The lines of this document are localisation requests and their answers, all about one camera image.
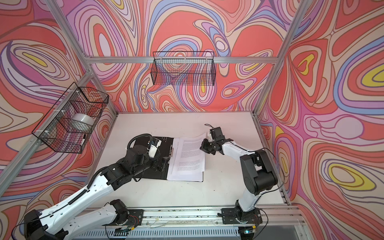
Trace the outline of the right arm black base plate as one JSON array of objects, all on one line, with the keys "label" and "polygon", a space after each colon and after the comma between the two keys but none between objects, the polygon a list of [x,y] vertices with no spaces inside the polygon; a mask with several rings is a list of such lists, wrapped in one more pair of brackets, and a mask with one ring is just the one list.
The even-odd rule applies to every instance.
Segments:
[{"label": "right arm black base plate", "polygon": [[240,207],[222,208],[218,213],[218,217],[222,218],[225,225],[246,225],[253,224],[258,226],[263,222],[260,209],[255,208],[249,212],[244,212]]}]

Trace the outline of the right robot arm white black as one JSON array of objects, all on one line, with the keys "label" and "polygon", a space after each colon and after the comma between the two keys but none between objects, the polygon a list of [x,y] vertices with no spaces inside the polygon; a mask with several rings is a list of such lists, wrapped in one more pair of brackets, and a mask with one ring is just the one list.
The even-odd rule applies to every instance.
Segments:
[{"label": "right robot arm white black", "polygon": [[240,162],[245,191],[236,200],[233,208],[223,208],[218,214],[223,224],[253,224],[258,226],[263,222],[261,210],[257,203],[262,194],[270,192],[278,184],[278,176],[267,152],[263,149],[249,150],[227,139],[220,127],[210,127],[208,137],[202,141],[200,150],[206,154],[220,153]]}]

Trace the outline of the orange and black folder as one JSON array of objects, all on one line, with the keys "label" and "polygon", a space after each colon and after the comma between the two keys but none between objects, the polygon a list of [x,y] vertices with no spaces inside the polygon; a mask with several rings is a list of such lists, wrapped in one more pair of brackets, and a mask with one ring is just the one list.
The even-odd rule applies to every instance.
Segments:
[{"label": "orange and black folder", "polygon": [[174,138],[154,137],[162,141],[157,157],[150,159],[151,167],[144,171],[142,178],[153,180],[166,180],[169,161],[171,158],[172,144]]}]

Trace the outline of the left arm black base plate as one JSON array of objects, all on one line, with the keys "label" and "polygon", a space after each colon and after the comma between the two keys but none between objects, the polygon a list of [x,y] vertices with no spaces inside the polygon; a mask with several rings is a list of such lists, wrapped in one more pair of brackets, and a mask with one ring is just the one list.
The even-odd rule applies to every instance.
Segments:
[{"label": "left arm black base plate", "polygon": [[113,223],[119,226],[137,227],[142,224],[144,210],[128,209],[118,213]]}]

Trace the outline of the printed paper sheet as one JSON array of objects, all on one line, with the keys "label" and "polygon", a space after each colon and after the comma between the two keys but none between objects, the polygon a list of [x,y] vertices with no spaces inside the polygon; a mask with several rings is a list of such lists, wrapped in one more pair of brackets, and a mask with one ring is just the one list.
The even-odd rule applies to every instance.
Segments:
[{"label": "printed paper sheet", "polygon": [[179,144],[179,138],[174,138],[166,180],[167,181],[182,181],[182,182],[203,182],[203,180],[204,180],[204,173],[203,172],[195,173],[195,174],[181,175],[181,174],[176,173],[176,170],[174,170],[178,144]]},{"label": "printed paper sheet", "polygon": [[192,175],[205,171],[205,153],[200,149],[207,134],[193,138],[178,138],[173,175]]}]

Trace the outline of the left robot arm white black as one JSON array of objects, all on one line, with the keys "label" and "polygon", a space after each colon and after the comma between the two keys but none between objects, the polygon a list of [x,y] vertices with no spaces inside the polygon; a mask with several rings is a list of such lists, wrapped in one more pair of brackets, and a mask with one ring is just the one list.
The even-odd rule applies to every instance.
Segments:
[{"label": "left robot arm white black", "polygon": [[82,214],[91,204],[116,191],[148,169],[164,171],[170,154],[164,157],[155,146],[134,146],[116,163],[95,172],[88,185],[64,201],[41,212],[32,210],[24,217],[27,240],[71,240],[98,226],[129,224],[132,214],[121,200],[113,200],[93,212]]}]

